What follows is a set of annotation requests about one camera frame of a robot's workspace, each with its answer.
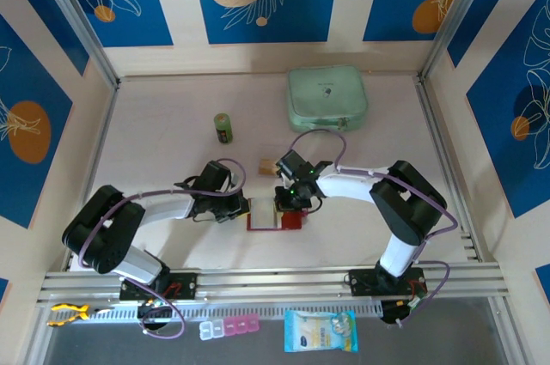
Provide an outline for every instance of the mint green case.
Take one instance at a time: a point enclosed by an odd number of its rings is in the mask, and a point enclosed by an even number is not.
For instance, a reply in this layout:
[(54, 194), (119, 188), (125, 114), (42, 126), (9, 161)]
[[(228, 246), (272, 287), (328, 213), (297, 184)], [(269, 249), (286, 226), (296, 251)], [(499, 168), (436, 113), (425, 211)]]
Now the mint green case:
[(353, 131), (367, 113), (367, 96), (359, 70), (353, 66), (291, 70), (286, 101), (293, 131), (328, 128)]

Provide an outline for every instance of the wet wipes package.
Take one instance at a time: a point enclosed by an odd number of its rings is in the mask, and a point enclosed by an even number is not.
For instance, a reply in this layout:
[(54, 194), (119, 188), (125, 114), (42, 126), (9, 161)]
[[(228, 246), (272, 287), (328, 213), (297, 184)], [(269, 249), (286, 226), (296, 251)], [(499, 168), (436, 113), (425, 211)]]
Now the wet wipes package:
[(287, 311), (284, 314), (284, 351), (358, 351), (355, 313)]

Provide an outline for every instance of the white table surface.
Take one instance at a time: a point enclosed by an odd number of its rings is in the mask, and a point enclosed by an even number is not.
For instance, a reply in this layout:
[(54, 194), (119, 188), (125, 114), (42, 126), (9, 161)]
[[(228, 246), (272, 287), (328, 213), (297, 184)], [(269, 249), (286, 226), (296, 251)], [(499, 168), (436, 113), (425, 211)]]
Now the white table surface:
[[(446, 198), (449, 192), (410, 76), (364, 76), (369, 111), (346, 133), (341, 164), (386, 167), (411, 162)], [(259, 176), (260, 157), (281, 155), (296, 137), (285, 105), (285, 75), (188, 76), (123, 82), (95, 176), (129, 195), (169, 188), (199, 174), (209, 160), (231, 157), (247, 169), (247, 198), (269, 197), (279, 181)], [(213, 118), (230, 116), (234, 142), (217, 141)], [(307, 160), (333, 160), (340, 140), (306, 136), (296, 147)], [(142, 204), (152, 201), (144, 200)], [(452, 204), (449, 209), (454, 212)], [(442, 218), (437, 228), (448, 226)], [(246, 219), (216, 224), (156, 222), (139, 229), (133, 245), (171, 268), (283, 268), (374, 264), (390, 231), (373, 204), (331, 198), (300, 231), (247, 232)], [(458, 230), (434, 239), (422, 259), (467, 262)], [(73, 259), (72, 269), (79, 269)]]

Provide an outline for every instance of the green battery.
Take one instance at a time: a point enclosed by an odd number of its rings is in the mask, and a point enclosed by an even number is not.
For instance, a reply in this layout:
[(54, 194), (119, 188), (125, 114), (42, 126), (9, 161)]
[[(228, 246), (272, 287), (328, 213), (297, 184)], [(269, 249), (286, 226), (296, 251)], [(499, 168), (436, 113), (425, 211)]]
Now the green battery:
[(233, 141), (233, 131), (231, 130), (231, 121), (226, 113), (219, 113), (214, 116), (214, 125), (216, 126), (217, 140), (220, 143), (227, 144)]

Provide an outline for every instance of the wall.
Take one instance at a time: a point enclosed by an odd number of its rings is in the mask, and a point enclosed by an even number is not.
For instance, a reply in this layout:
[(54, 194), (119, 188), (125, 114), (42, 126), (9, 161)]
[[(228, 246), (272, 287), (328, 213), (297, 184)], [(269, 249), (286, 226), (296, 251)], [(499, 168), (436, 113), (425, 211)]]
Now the wall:
[[(0, 277), (9, 280), (0, 311), (0, 364), (12, 365), (18, 361), (44, 274), (63, 254), (60, 237), (80, 205), (111, 90), (92, 64), (81, 76), (27, 0), (0, 0), (0, 14), (72, 101), (30, 226), (0, 217)], [(17, 91), (3, 85), (3, 92)], [(24, 189), (0, 182), (2, 192), (11, 188)]]
[(418, 71), (452, 3), (79, 1), (121, 76), (283, 72), (319, 64)]
[[(466, 98), (468, 90), (534, 1), (500, 0), (456, 69), (445, 55), (430, 85), (453, 140), (474, 222), (501, 264), (533, 363), (547, 363), (550, 350), (545, 336), (550, 334), (550, 307), (535, 277), (535, 268), (550, 263), (547, 251), (550, 203), (541, 204), (517, 218), (512, 215), (486, 141)], [(501, 71), (501, 75), (506, 73), (506, 70)], [(498, 86), (494, 89), (495, 100), (500, 94), (512, 91), (517, 89)]]

